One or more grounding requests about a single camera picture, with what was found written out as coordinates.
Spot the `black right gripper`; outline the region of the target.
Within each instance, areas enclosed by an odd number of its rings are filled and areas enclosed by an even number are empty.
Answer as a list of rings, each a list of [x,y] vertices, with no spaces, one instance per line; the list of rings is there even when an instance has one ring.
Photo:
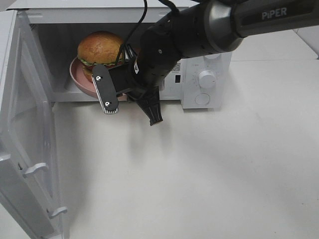
[[[173,44],[142,44],[137,54],[131,44],[122,44],[115,67],[108,70],[108,101],[130,93],[150,120],[150,126],[163,121],[160,106],[160,82],[181,59]]]

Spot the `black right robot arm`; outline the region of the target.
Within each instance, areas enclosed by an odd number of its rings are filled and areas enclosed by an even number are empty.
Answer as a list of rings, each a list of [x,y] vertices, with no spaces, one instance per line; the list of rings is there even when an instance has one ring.
[[[145,98],[180,59],[231,52],[245,37],[318,23],[316,0],[201,0],[181,11],[172,7],[141,35],[137,57],[111,70],[108,96]]]

